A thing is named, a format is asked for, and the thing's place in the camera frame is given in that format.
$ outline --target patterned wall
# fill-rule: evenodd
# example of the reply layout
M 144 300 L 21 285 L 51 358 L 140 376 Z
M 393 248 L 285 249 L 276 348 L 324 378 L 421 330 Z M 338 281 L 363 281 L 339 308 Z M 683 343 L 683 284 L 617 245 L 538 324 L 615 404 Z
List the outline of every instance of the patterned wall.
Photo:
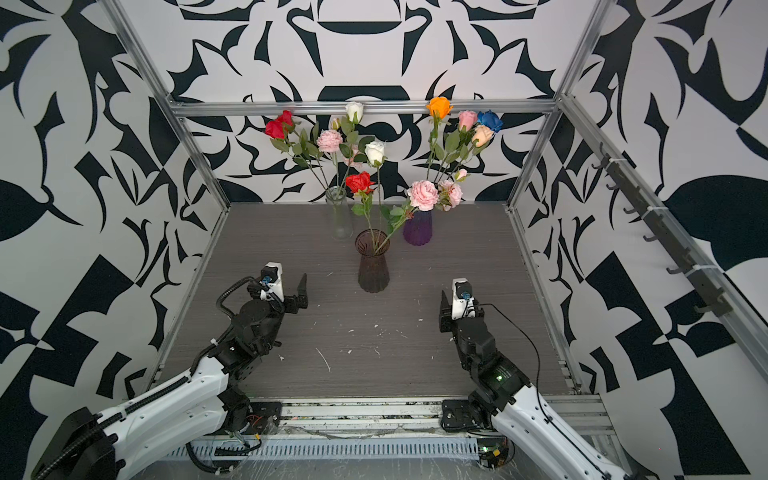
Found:
M 593 5 L 594 0 L 124 2 L 177 100 L 238 102 L 551 98 Z M 462 184 L 465 200 L 507 199 L 540 116 L 505 115 L 504 144 L 496 139 L 473 161 L 476 175 Z M 197 139 L 227 195 L 232 201 L 320 197 L 312 174 L 286 164 L 258 133 L 264 122 L 208 119 L 198 129 L 210 135 Z M 325 127 L 327 118 L 320 122 Z M 390 161 L 382 172 L 387 196 L 402 195 L 407 184 L 425 176 L 419 165 L 429 152 L 426 116 L 366 117 L 363 125 L 389 143 Z
M 619 0 L 576 89 L 763 316 L 767 18 L 759 0 Z M 672 260 L 597 161 L 563 119 L 518 205 L 585 389 L 660 478 L 764 477 L 768 385 L 694 310 L 702 299 L 667 274 Z
M 220 214 L 94 0 L 0 6 L 0 424 L 21 478 L 132 397 Z

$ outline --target gray wood-grain table surface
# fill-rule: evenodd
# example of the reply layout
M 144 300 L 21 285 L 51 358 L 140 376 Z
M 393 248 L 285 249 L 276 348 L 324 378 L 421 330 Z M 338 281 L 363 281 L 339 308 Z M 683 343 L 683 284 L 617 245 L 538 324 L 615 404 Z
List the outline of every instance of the gray wood-grain table surface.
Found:
M 227 328 L 216 298 L 238 279 L 257 276 L 265 263 L 280 262 L 286 294 L 294 294 L 307 273 L 310 307 L 286 314 L 277 337 L 283 346 L 263 357 L 240 384 L 249 396 L 469 394 L 474 384 L 459 365 L 451 335 L 438 329 L 440 290 L 449 293 L 451 280 L 459 277 L 472 283 L 477 299 L 494 303 L 536 343 L 541 392 L 568 391 L 501 204 L 467 203 L 434 212 L 434 235 L 422 247 L 409 245 L 397 232 L 386 254 L 390 284 L 376 294 L 357 283 L 360 255 L 353 241 L 364 219 L 354 218 L 355 234 L 338 241 L 330 236 L 328 210 L 323 204 L 232 206 L 163 366 L 163 380 L 188 368 Z M 248 299 L 242 288 L 227 305 L 237 312 Z M 485 311 L 499 350 L 534 379 L 537 361 L 530 343 L 491 307 Z

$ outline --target red rose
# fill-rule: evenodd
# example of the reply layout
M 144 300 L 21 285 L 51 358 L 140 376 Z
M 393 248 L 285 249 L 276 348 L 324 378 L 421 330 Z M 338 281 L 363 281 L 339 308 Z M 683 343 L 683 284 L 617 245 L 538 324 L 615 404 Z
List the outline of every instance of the red rose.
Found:
M 286 125 L 293 125 L 293 116 L 291 115 L 290 111 L 283 110 L 283 114 L 280 115 L 278 118 L 275 119 L 276 121 L 281 121 Z
M 362 172 L 360 175 L 349 175 L 346 178 L 346 186 L 352 190 L 353 194 L 360 192 L 370 194 L 373 192 L 373 190 L 369 188 L 371 186 L 371 175 L 368 172 Z
M 280 140 L 286 137 L 285 133 L 283 132 L 283 122 L 278 120 L 267 122 L 264 133 L 272 138 L 279 138 Z

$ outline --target glass vase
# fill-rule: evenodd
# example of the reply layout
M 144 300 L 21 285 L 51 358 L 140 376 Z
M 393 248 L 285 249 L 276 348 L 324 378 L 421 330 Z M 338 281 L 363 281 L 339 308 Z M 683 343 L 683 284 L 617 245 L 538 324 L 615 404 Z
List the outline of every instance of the glass vase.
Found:
M 376 246 L 381 245 L 386 239 L 386 233 L 381 230 L 364 230 L 355 239 L 355 248 L 360 254 L 360 270 L 357 273 L 357 283 L 360 288 L 368 293 L 381 292 L 389 285 L 389 268 L 386 265 L 384 254 L 389 250 L 389 240 L 384 246 L 374 251 L 373 237 L 376 238 Z
M 432 239 L 432 211 L 415 210 L 402 226 L 402 237 L 411 245 L 426 245 Z
M 349 199 L 346 188 L 331 187 L 326 190 L 326 205 L 328 205 L 331 237 L 345 240 L 352 236 L 352 214 L 349 211 Z

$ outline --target rose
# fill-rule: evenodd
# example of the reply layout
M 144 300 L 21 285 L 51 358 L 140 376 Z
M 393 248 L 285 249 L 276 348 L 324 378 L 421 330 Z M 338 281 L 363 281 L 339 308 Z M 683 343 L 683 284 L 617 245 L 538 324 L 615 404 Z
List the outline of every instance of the rose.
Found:
M 331 126 L 331 130 L 339 130 L 341 128 L 341 116 L 331 115 L 330 121 L 328 123 Z
M 264 133 L 272 138 L 279 138 L 281 140 L 286 137 L 283 132 L 283 122 L 277 120 L 268 121 Z
M 288 125 L 289 127 L 293 126 L 293 116 L 291 115 L 290 111 L 283 110 L 283 114 L 280 115 L 278 118 L 275 118 L 276 121 L 283 122 L 284 124 Z
M 493 130 L 486 127 L 485 125 L 479 125 L 477 128 L 475 128 L 475 135 L 472 136 L 472 143 L 476 147 L 482 147 L 485 145 L 485 142 L 491 140 L 493 138 Z
M 422 212 L 428 212 L 435 207 L 439 198 L 435 185 L 429 180 L 419 180 L 413 182 L 413 185 L 406 190 L 408 198 L 411 199 L 411 205 Z
M 346 178 L 346 186 L 353 194 L 370 194 L 373 190 L 371 186 L 371 175 L 368 172 L 362 172 L 360 175 L 349 175 Z
M 447 114 L 451 113 L 452 109 L 453 106 L 451 105 L 451 102 L 448 101 L 448 98 L 445 97 L 435 97 L 430 100 L 429 104 L 427 105 L 429 114 L 433 117 L 439 117 L 440 120 L 442 120 Z
M 346 116 L 353 124 L 357 125 L 362 120 L 362 104 L 358 101 L 351 101 L 346 106 Z
M 359 170 L 362 164 L 360 162 L 355 162 L 355 155 L 360 153 L 360 151 L 357 150 L 357 145 L 352 145 L 350 148 L 352 150 L 351 157 L 347 158 L 342 155 L 344 164 L 346 164 L 347 167 L 357 168 Z
M 467 131 L 475 125 L 478 120 L 478 115 L 474 111 L 465 110 L 458 114 L 458 129 L 460 131 Z
M 440 203 L 444 211 L 447 212 L 462 202 L 462 188 L 449 179 L 440 182 L 440 191 Z
M 366 156 L 371 167 L 378 168 L 384 164 L 384 142 L 372 141 L 366 145 Z
M 331 154 L 339 151 L 342 142 L 341 134 L 335 130 L 326 130 L 317 138 L 318 150 Z
M 498 133 L 504 126 L 504 122 L 492 111 L 484 111 L 478 115 L 481 124 Z

